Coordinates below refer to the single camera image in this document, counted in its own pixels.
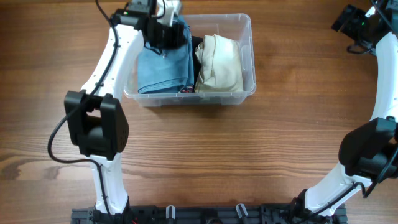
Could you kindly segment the blue denim jeans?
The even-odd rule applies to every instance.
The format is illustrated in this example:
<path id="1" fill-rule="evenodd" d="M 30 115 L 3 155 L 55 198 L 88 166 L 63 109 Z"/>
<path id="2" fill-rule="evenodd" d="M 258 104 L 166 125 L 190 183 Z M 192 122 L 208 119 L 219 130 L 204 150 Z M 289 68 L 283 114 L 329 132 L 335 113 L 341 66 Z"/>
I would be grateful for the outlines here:
<path id="1" fill-rule="evenodd" d="M 180 93 L 193 86 L 192 35 L 183 17 L 173 24 L 184 25 L 185 44 L 177 49 L 158 49 L 145 42 L 137 59 L 137 91 L 140 94 Z"/>

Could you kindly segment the black garment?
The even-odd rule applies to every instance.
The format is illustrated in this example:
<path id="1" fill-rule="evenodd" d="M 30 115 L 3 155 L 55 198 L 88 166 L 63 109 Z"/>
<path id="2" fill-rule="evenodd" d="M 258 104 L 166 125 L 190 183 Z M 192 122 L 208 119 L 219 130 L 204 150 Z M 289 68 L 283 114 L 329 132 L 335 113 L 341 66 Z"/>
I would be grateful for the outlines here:
<path id="1" fill-rule="evenodd" d="M 195 52 L 196 52 L 196 48 L 202 42 L 203 42 L 203 39 L 201 37 L 192 36 L 192 58 L 193 58 L 193 77 L 194 77 L 193 86 L 196 85 L 199 71 L 201 69 L 201 63 L 198 61 Z"/>

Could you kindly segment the red plaid shirt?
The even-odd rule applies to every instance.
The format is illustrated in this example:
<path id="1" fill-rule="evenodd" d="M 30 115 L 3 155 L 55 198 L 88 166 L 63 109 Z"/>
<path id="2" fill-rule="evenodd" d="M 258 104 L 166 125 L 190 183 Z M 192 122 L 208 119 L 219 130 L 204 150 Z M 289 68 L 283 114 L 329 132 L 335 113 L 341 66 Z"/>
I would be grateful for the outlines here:
<path id="1" fill-rule="evenodd" d="M 190 85 L 190 86 L 185 86 L 180 90 L 181 93 L 194 93 L 195 92 L 195 87 Z"/>

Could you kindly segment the cream cloth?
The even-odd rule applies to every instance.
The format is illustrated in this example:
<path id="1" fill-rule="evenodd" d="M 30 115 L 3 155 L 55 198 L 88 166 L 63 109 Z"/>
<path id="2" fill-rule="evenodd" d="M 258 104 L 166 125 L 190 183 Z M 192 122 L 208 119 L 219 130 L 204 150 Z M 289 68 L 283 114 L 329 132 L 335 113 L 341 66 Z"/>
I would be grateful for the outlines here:
<path id="1" fill-rule="evenodd" d="M 243 91 L 239 44 L 235 40 L 205 35 L 195 54 L 201 63 L 196 93 Z"/>

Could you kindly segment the clear plastic storage bin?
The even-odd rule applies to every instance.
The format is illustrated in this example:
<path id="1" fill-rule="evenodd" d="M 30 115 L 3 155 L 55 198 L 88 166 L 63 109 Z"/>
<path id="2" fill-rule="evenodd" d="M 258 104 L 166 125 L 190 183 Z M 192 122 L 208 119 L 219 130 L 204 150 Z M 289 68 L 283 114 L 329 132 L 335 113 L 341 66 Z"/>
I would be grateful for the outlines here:
<path id="1" fill-rule="evenodd" d="M 136 70 L 127 78 L 124 94 L 143 107 L 161 107 L 165 105 L 239 105 L 247 96 L 256 91 L 256 71 L 252 39 L 251 18 L 247 14 L 188 14 L 183 18 L 191 28 L 192 35 L 204 37 L 218 34 L 235 40 L 239 45 L 239 55 L 243 76 L 242 92 L 208 93 L 153 93 L 140 94 Z"/>

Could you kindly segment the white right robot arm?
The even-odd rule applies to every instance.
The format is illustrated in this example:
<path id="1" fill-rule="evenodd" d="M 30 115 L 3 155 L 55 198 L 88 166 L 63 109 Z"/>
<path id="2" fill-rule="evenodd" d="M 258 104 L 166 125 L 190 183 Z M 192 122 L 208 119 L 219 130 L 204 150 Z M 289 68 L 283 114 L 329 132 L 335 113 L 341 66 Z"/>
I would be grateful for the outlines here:
<path id="1" fill-rule="evenodd" d="M 325 221 L 357 192 L 368 198 L 376 185 L 397 178 L 397 1 L 371 5 L 369 11 L 347 5 L 331 28 L 353 39 L 347 52 L 377 58 L 373 115 L 343 138 L 337 165 L 292 200 L 289 220 Z"/>

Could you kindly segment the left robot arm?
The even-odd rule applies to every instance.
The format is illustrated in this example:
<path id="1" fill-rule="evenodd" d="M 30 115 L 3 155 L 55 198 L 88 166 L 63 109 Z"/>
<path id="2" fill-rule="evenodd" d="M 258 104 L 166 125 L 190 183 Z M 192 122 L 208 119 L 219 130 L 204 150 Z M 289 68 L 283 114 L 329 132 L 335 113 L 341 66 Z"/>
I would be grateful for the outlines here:
<path id="1" fill-rule="evenodd" d="M 135 222 L 121 169 L 129 132 L 123 89 L 146 43 L 158 48 L 182 44 L 182 29 L 172 22 L 181 8 L 180 1 L 131 1 L 118 9 L 107 18 L 108 41 L 93 74 L 80 91 L 66 94 L 70 138 L 90 163 L 96 189 L 95 205 L 74 209 L 72 223 Z"/>

